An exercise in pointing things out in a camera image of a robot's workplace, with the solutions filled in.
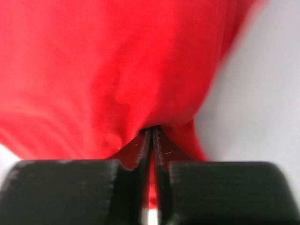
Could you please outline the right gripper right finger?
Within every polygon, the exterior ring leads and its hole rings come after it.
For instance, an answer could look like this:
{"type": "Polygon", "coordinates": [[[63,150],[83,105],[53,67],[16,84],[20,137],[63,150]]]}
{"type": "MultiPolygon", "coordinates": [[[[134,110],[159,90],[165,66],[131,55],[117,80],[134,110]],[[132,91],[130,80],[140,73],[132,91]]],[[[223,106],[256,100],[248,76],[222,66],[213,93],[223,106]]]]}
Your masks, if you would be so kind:
{"type": "Polygon", "coordinates": [[[152,132],[161,225],[297,225],[300,211],[270,162],[198,162],[152,132]]]}

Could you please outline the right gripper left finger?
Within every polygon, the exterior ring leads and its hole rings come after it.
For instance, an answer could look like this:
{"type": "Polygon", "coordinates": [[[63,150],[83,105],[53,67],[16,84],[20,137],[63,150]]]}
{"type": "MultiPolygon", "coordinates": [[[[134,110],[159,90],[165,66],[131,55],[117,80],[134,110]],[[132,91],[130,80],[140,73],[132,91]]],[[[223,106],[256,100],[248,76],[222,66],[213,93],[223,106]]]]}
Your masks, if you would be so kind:
{"type": "Polygon", "coordinates": [[[150,131],[102,160],[24,160],[0,189],[3,225],[142,225],[150,131]]]}

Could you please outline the red tank top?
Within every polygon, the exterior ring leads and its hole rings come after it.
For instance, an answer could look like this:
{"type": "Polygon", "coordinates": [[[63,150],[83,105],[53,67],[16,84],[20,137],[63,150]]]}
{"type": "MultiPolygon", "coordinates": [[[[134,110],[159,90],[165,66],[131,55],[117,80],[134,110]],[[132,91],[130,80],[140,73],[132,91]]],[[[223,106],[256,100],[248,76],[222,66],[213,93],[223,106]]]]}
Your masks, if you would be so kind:
{"type": "Polygon", "coordinates": [[[160,125],[193,158],[194,118],[261,0],[3,0],[0,143],[102,159],[160,125]]]}

